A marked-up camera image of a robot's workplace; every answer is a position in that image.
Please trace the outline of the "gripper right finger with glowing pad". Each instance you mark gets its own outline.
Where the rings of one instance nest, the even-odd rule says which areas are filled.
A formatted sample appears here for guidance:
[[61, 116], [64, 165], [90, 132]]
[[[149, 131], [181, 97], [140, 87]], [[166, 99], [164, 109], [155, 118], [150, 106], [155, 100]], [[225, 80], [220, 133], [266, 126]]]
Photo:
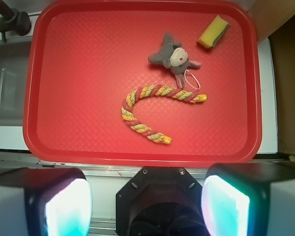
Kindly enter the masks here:
[[201, 208], [211, 236], [295, 236], [295, 162], [214, 164]]

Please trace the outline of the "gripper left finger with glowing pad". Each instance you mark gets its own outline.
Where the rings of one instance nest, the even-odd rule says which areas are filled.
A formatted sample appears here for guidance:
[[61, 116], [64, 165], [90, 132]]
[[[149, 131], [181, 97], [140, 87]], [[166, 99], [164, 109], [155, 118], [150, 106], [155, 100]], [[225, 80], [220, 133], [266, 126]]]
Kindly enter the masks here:
[[80, 169], [0, 169], [0, 236], [86, 236], [91, 216]]

